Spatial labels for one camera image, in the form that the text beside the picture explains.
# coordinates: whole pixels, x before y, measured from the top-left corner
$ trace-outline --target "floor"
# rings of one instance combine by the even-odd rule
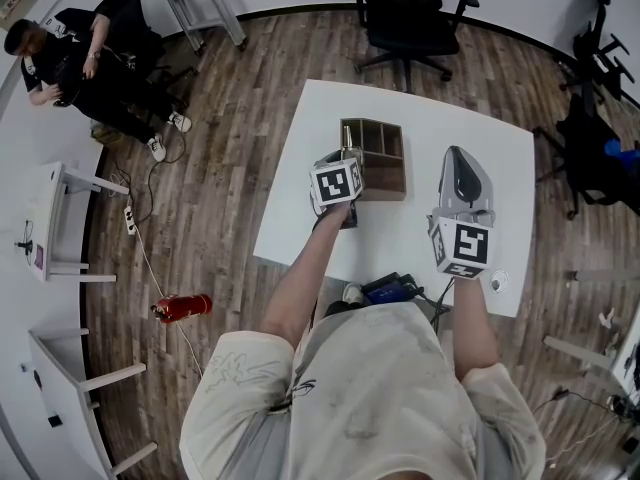
[[[283,15],[243,23],[245,52],[220,32],[211,33],[201,59],[185,40],[169,47],[176,66],[200,63],[190,87],[188,114],[195,122],[186,152],[151,176],[154,207],[140,224],[149,260],[166,293],[207,293],[211,315],[184,322],[195,353],[206,364],[220,334],[255,328],[283,267],[252,256],[269,188],[304,82],[308,78],[403,90],[400,66],[385,65],[357,75],[353,59],[377,52],[367,44],[355,12]],[[562,77],[550,55],[533,46],[483,29],[461,26],[461,52],[442,59],[454,71],[441,82],[436,72],[413,70],[417,95],[493,116],[525,129],[553,129],[564,117],[569,95],[558,90]],[[627,147],[640,139],[640,111],[607,102],[601,115]],[[168,158],[181,150],[179,134],[166,135]],[[149,212],[146,149],[120,141],[103,176],[116,173],[114,161],[133,174],[137,220]],[[538,174],[551,167],[551,151],[536,144]],[[609,336],[597,315],[616,308],[628,320],[640,299],[640,283],[575,283],[567,272],[586,268],[640,267],[640,227],[627,208],[583,207],[566,220],[569,192],[562,177],[538,186],[528,276],[515,319],[493,317],[503,361],[532,408],[558,385],[605,403],[607,392],[587,382],[580,365],[541,340],[547,334],[603,349]],[[176,326],[158,323],[149,306],[158,291],[135,237],[122,223],[125,203],[100,196],[93,216],[89,261],[118,275],[117,284],[87,289],[90,365],[99,375],[136,361],[147,372],[99,391],[106,438],[116,461],[156,441],[159,449],[124,478],[185,478],[178,440],[182,418],[198,384],[196,366]],[[327,282],[319,307],[336,297]],[[575,396],[547,404],[536,413],[553,457],[611,420],[607,411]],[[619,446],[629,425],[611,421],[596,437],[572,448],[545,472],[545,479],[608,479],[624,460]]]

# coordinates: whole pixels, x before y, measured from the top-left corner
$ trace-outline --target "white desk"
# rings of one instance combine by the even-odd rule
[[[141,373],[146,370],[146,366],[138,363],[102,377],[85,381],[74,379],[47,349],[44,341],[77,338],[88,333],[88,329],[75,329],[36,336],[30,331],[29,347],[34,369],[40,376],[42,396],[47,409],[60,417],[69,443],[78,455],[103,478],[112,480],[153,452],[157,445],[151,443],[112,467],[92,413],[98,408],[98,404],[90,402],[88,392]]]
[[[595,366],[599,366],[605,370],[609,370],[611,375],[620,385],[624,393],[631,397],[637,404],[638,390],[636,390],[633,384],[633,370],[636,367],[635,361],[635,346],[640,341],[640,304],[636,309],[636,314],[633,317],[631,325],[627,329],[622,329],[621,332],[625,332],[626,336],[622,342],[622,346],[616,352],[615,357],[607,357],[598,352],[593,352],[582,347],[577,347],[563,340],[559,340],[552,336],[546,336],[544,338],[544,344],[548,347],[569,354],[583,361],[587,361]],[[625,363],[627,358],[631,357],[631,361],[627,367]]]
[[[368,283],[391,272],[411,274],[437,299],[449,276],[439,274],[426,215],[438,205],[444,154],[451,145],[473,155],[493,181],[498,244],[482,274],[491,313],[515,316],[529,258],[534,203],[533,135],[496,119],[409,94],[308,80],[293,118],[262,218],[254,254],[290,265],[316,216],[309,204],[309,169],[340,144],[341,118],[371,118],[402,126],[407,197],[357,203],[358,228],[338,236],[327,276]],[[489,287],[496,270],[507,289]],[[445,298],[451,304],[453,290]]]
[[[88,263],[67,263],[53,259],[53,245],[60,208],[67,186],[76,189],[100,192],[104,187],[120,194],[129,194],[129,189],[95,176],[83,174],[66,167],[61,162],[40,165],[31,169],[26,183],[27,219],[33,223],[30,239],[33,241],[29,269],[41,281],[115,282],[114,275],[78,274],[89,268]],[[42,261],[38,261],[38,247],[42,248]]]

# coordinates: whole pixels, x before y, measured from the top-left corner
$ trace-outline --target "metal ladder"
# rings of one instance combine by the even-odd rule
[[[196,13],[189,8],[187,0],[167,1],[196,53],[200,54],[204,46],[199,30],[217,26],[222,26],[227,30],[229,37],[240,50],[246,48],[247,36],[227,0],[209,0],[218,12],[219,18],[199,22],[195,21],[194,16],[196,16]]]

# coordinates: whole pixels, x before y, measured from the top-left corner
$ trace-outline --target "man sitting in chair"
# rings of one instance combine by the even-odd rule
[[[7,33],[4,49],[22,57],[22,75],[31,103],[74,105],[87,117],[146,144],[153,158],[162,162],[166,157],[162,136],[130,113],[127,104],[153,112],[183,133],[191,128],[191,120],[173,110],[166,92],[133,73],[114,53],[103,50],[109,18],[78,9],[63,12],[72,15],[72,31],[77,37],[91,37],[90,43],[74,40],[72,35],[58,38],[27,20],[17,21]]]

